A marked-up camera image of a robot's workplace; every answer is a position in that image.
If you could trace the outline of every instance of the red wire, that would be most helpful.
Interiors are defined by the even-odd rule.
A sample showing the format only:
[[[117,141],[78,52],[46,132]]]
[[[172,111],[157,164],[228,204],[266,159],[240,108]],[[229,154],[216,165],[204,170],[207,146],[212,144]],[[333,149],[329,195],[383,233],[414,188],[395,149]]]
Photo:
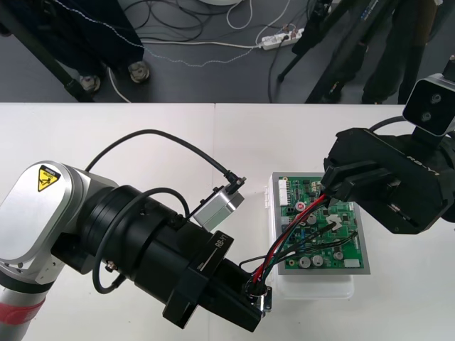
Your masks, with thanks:
[[[324,199],[326,198],[326,195],[323,194],[321,195],[318,200],[316,200],[315,202],[313,202],[311,205],[309,205],[303,212],[299,213],[294,220],[292,220],[290,226],[292,226],[297,220],[299,220],[300,218],[302,218],[305,214],[308,213],[309,210],[311,210],[313,207],[319,205],[322,201],[324,201]],[[260,274],[262,274],[262,270],[265,266],[269,265],[269,262],[272,260],[272,257],[273,257],[273,254],[275,253],[275,251],[277,250],[278,246],[284,241],[286,240],[287,236],[289,233],[291,233],[292,231],[292,228],[288,228],[288,231],[283,234],[281,236],[281,238],[279,239],[279,242],[277,243],[277,245],[275,245],[275,247],[273,248],[273,251],[272,253],[270,254],[270,256],[267,257],[267,259],[264,261],[264,263],[262,263],[262,265],[257,269],[256,273],[255,273],[255,276],[253,277],[253,283],[256,283],[257,280],[259,279],[259,276]]]

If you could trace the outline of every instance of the white wire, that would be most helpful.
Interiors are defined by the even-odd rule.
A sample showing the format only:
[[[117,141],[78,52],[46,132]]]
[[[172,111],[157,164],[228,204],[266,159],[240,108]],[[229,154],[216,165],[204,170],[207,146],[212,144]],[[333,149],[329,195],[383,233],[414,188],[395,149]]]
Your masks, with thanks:
[[[233,29],[235,29],[235,30],[242,30],[243,28],[246,28],[246,27],[251,23],[251,20],[253,19],[253,0],[250,0],[250,19],[248,19],[248,22],[247,22],[245,25],[240,26],[240,27],[235,27],[235,26],[233,26],[233,25],[230,23],[230,21],[229,21],[230,12],[231,12],[235,7],[239,6],[240,3],[241,3],[242,1],[243,1],[243,0],[240,0],[239,2],[237,2],[237,3],[236,3],[234,6],[232,6],[232,7],[229,9],[229,11],[227,11],[227,13],[226,13],[226,21],[227,21],[227,24],[228,24],[231,28],[233,28]]]
[[[258,48],[259,46],[245,46],[245,45],[235,45],[229,43],[220,43],[218,41],[198,41],[198,42],[186,42],[186,41],[156,41],[156,40],[147,40],[141,39],[141,42],[144,44],[164,44],[164,45],[221,45],[229,46],[231,48]]]
[[[109,73],[109,78],[111,79],[111,84],[112,84],[112,87],[114,88],[115,92],[126,102],[126,103],[131,103],[131,101],[129,99],[127,99],[118,89],[117,87],[115,86],[115,83],[114,83],[114,79],[112,78],[112,71],[111,71],[111,68],[108,67],[107,68],[107,73]]]
[[[77,13],[79,14],[80,16],[82,16],[85,20],[88,20],[88,21],[91,21],[93,23],[98,23],[100,25],[103,25],[103,26],[106,26],[108,27],[110,30],[114,31],[115,35],[118,36],[119,38],[121,38],[122,40],[126,41],[128,44],[130,45],[133,45],[133,46],[136,46],[137,48],[143,48],[145,51],[147,51],[152,57],[155,57],[155,58],[160,58],[160,59],[164,59],[164,60],[167,60],[168,62],[171,62],[171,63],[182,63],[186,66],[189,66],[189,67],[204,67],[208,64],[212,64],[212,63],[217,63],[217,64],[228,64],[228,63],[231,63],[233,62],[234,60],[237,60],[237,59],[240,59],[242,57],[245,57],[246,55],[249,55],[251,53],[251,51],[254,50],[254,48],[250,48],[247,52],[241,54],[241,55],[238,55],[237,57],[234,57],[234,58],[231,58],[229,60],[208,60],[202,64],[190,64],[190,63],[187,63],[185,60],[174,60],[174,59],[170,59],[168,57],[164,57],[162,55],[157,55],[155,54],[152,50],[150,50],[148,47],[146,46],[142,46],[142,45],[139,45],[139,44],[135,44],[135,43],[132,43],[131,41],[129,41],[128,39],[126,39],[124,36],[122,36],[120,33],[117,32],[117,30],[115,28],[113,28],[112,26],[110,26],[108,23],[103,23],[102,21],[98,21],[98,20],[94,20],[92,18],[89,18],[87,17],[85,14],[83,14],[81,11],[78,11],[77,9],[72,9],[70,7],[67,7],[66,5],[62,4],[61,2],[59,2],[59,0],[52,0],[54,1],[56,4],[59,4],[60,6],[62,6],[64,9],[66,9],[67,11],[71,11],[71,12],[74,12],[74,13]]]
[[[267,26],[265,26],[259,33],[258,35],[256,36],[256,40],[255,40],[255,44],[256,45],[259,45],[259,38],[260,36],[264,33],[265,30],[267,30],[269,28],[269,26],[273,25],[274,23],[276,23],[279,19],[282,18],[282,16],[286,13],[287,11],[287,8],[289,7],[289,4],[291,3],[291,0],[287,0],[287,4],[286,6],[284,7],[284,10],[283,12],[279,15],[278,18],[276,18],[275,20],[273,20],[273,22],[269,23]]]

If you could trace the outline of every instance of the gray floor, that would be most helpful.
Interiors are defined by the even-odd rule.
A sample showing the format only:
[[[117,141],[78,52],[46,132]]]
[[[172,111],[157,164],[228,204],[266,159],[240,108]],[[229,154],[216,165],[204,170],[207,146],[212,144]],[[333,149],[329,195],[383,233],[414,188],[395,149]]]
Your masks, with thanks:
[[[133,0],[121,0],[126,6]],[[206,8],[197,0],[181,0],[182,5],[204,11]],[[304,8],[306,0],[292,0],[286,15],[280,23],[286,23],[297,11]],[[267,24],[277,17],[284,8],[284,1],[253,0],[254,16],[251,26]],[[248,5],[241,4],[232,14],[232,23],[242,25],[249,16]],[[183,16],[164,4],[154,5],[159,17],[169,23],[184,26],[193,24],[193,19]],[[133,8],[128,17],[137,25],[146,15],[141,5]],[[275,92],[275,100],[280,103],[302,103],[316,84],[330,60],[331,53],[341,38],[348,18],[343,18],[326,39],[311,50],[292,70],[285,82]],[[150,20],[149,25],[141,30],[156,35],[163,32],[156,27],[157,22]],[[370,46],[367,59],[358,77],[346,87],[343,103],[359,103],[362,88],[368,76],[374,70],[382,49],[390,23],[387,22],[378,32]],[[260,28],[252,28],[222,41],[252,45]],[[439,35],[427,46],[422,62],[422,77],[444,69],[448,57],[455,53],[454,32],[455,13],[447,20]],[[225,16],[213,17],[201,38],[217,37],[232,29],[226,24]],[[269,29],[273,34],[276,29]],[[157,55],[185,60],[188,63],[201,64],[207,60],[229,60],[247,50],[222,46],[180,46],[148,45]],[[63,89],[61,84],[30,54],[14,37],[0,37],[0,102],[74,102],[75,100]],[[155,58],[148,53],[144,58],[151,64],[151,81],[136,85],[128,77],[118,75],[117,82],[122,93],[133,102],[244,102],[263,103],[267,100],[267,73],[275,50],[253,50],[245,57],[229,64],[212,63],[205,67],[188,67],[181,63]],[[290,47],[282,48],[274,68],[274,76],[293,58]],[[109,80],[103,82],[102,89],[95,97],[96,102],[122,102],[115,94]],[[396,96],[387,103],[396,103]]]

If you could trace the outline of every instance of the green circuit board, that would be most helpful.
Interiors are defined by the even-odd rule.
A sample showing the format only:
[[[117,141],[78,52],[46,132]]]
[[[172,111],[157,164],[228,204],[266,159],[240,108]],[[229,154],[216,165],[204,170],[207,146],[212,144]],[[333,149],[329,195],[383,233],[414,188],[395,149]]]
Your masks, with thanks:
[[[322,186],[320,177],[280,177],[279,179],[285,180],[287,185],[288,205],[281,206],[281,229],[284,231],[289,223],[300,213],[299,210],[302,208],[302,202],[305,206],[308,206],[313,201],[317,200]],[[316,222],[309,224],[310,221],[307,220],[306,223],[300,224],[287,239],[287,242],[284,245],[285,249],[299,243],[305,236],[309,236],[312,232],[325,227],[328,224],[327,218],[333,219],[334,215],[340,218],[339,222],[341,221],[341,227],[337,230],[328,231],[320,237],[308,241],[304,246],[302,245],[302,251],[304,251],[305,248],[314,247],[318,244],[337,242],[338,240],[349,237],[353,232],[358,230],[354,204],[351,202],[339,202],[334,206],[330,206],[328,209],[325,207],[320,208],[315,211],[313,215],[316,217]],[[285,269],[363,269],[362,250],[360,248],[359,237],[357,236],[339,247],[313,251],[295,258],[290,258],[285,262]]]

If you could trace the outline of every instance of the black bracket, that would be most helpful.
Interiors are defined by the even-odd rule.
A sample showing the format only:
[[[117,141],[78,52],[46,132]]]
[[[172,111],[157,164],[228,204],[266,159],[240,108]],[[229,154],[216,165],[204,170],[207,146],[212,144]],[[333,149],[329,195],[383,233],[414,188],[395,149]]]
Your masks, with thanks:
[[[198,306],[209,280],[234,242],[232,237],[217,231],[202,251],[183,272],[163,311],[163,317],[184,328]]]

